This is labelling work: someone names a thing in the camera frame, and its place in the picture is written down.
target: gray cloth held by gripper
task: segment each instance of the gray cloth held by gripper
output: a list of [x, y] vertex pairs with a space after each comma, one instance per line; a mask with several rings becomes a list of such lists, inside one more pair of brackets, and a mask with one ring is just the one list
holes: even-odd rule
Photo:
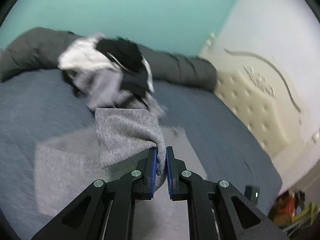
[[166, 150], [155, 114], [145, 109], [97, 108], [95, 123], [102, 169], [156, 147], [156, 190], [163, 184]]

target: white wall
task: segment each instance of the white wall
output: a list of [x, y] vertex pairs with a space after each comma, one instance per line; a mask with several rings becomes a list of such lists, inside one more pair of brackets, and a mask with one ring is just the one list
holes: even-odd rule
[[309, 110], [303, 139], [319, 129], [320, 24], [304, 0], [237, 0], [214, 43], [215, 50], [222, 47], [273, 57]]

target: pile of clothes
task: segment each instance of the pile of clothes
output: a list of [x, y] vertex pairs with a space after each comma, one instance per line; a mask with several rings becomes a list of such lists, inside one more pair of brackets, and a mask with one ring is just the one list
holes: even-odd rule
[[151, 96], [152, 73], [137, 44], [106, 39], [102, 34], [76, 39], [58, 58], [64, 78], [89, 96], [87, 106], [96, 108], [147, 109], [157, 117], [164, 111]]

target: triangular cutout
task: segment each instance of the triangular cutout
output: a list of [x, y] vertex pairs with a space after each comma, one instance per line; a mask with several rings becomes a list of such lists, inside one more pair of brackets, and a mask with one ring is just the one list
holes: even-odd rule
[[237, 196], [232, 196], [231, 200], [243, 229], [248, 229], [261, 223], [260, 218], [258, 218]]
[[77, 206], [63, 217], [62, 223], [76, 229], [81, 224], [90, 201], [91, 197], [86, 196]]

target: cream headboard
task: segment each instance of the cream headboard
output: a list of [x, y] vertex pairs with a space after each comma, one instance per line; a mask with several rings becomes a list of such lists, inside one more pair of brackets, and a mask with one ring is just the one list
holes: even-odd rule
[[280, 175], [303, 152], [304, 108], [287, 73], [273, 60], [250, 52], [205, 47], [199, 55], [217, 69], [214, 93], [247, 126]]

